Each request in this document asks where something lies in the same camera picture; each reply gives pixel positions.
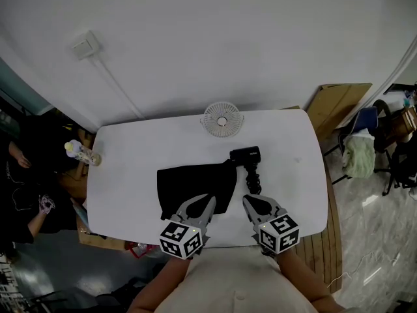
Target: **plastic bottle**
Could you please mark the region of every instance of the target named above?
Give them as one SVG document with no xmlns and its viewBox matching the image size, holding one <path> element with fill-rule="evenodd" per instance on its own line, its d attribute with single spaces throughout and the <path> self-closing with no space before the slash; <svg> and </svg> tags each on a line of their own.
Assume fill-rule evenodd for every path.
<svg viewBox="0 0 417 313">
<path fill-rule="evenodd" d="M 65 143 L 65 149 L 66 155 L 70 158 L 75 158 L 86 164 L 98 166 L 102 161 L 102 157 L 99 154 L 86 148 L 77 140 L 71 140 L 70 142 Z"/>
</svg>

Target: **marble floor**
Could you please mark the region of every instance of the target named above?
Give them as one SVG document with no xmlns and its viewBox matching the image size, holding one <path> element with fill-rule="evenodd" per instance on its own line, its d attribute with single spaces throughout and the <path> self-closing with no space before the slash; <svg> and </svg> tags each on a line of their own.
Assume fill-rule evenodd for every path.
<svg viewBox="0 0 417 313">
<path fill-rule="evenodd" d="M 336 140 L 333 135 L 321 143 L 323 152 Z M 326 156 L 326 162 L 333 181 L 343 175 L 340 150 Z M 385 155 L 377 154 L 375 167 L 388 167 Z M 399 295 L 417 294 L 417 201 L 408 189 L 394 187 L 382 197 L 388 180 L 389 174 L 374 173 L 334 185 L 343 272 L 351 277 L 345 274 L 342 289 L 334 294 L 344 307 L 384 313 Z"/>
</svg>

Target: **human hand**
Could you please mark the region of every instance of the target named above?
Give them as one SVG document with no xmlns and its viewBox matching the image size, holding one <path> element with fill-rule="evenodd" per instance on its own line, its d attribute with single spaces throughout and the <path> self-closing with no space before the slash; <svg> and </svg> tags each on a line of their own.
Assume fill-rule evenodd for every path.
<svg viewBox="0 0 417 313">
<path fill-rule="evenodd" d="M 39 198 L 39 212 L 47 215 L 55 208 L 55 203 L 48 195 L 43 195 Z"/>
<path fill-rule="evenodd" d="M 18 164 L 23 168 L 30 168 L 32 166 L 31 162 L 25 158 L 23 152 L 20 151 L 16 156 L 15 159 L 18 161 Z"/>
</svg>

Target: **small fan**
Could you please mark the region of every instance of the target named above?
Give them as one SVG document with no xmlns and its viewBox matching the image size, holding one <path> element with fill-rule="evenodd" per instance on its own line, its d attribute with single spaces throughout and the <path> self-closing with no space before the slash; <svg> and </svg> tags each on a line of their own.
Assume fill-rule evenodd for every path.
<svg viewBox="0 0 417 313">
<path fill-rule="evenodd" d="M 208 106 L 201 122 L 208 133 L 219 138 L 234 136 L 242 123 L 243 116 L 238 108 L 228 102 L 216 102 Z"/>
</svg>

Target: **chair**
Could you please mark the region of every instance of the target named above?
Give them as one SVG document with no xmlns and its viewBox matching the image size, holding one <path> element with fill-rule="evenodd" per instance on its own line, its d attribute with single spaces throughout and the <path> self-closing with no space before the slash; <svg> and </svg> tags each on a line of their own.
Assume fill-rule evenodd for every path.
<svg viewBox="0 0 417 313">
<path fill-rule="evenodd" d="M 372 130 L 375 130 L 378 127 L 378 113 L 376 107 L 368 107 L 368 108 L 362 108 L 358 111 L 358 113 L 352 118 L 352 120 L 349 122 L 348 125 L 343 127 L 340 130 L 339 136 L 338 136 L 338 145 L 331 148 L 329 151 L 327 151 L 323 156 L 329 155 L 331 152 L 336 150 L 337 148 L 340 148 L 341 154 L 345 151 L 345 145 L 343 144 L 343 141 L 345 138 L 355 132 L 358 132 L 360 130 L 363 130 L 367 128 L 370 132 Z M 340 177 L 339 179 L 332 182 L 332 185 L 335 185 L 336 183 L 342 181 L 343 179 L 351 179 L 348 175 L 344 175 Z"/>
<path fill-rule="evenodd" d="M 385 150 L 388 158 L 389 168 L 374 169 L 374 173 L 389 173 L 390 182 L 388 183 L 387 191 L 382 192 L 386 196 L 391 191 L 392 183 L 395 180 L 394 188 L 412 188 L 417 186 L 417 182 L 410 179 L 417 174 L 417 134 L 413 132 L 412 138 L 407 143 L 398 143 L 395 148 L 392 158 L 387 150 Z"/>
</svg>

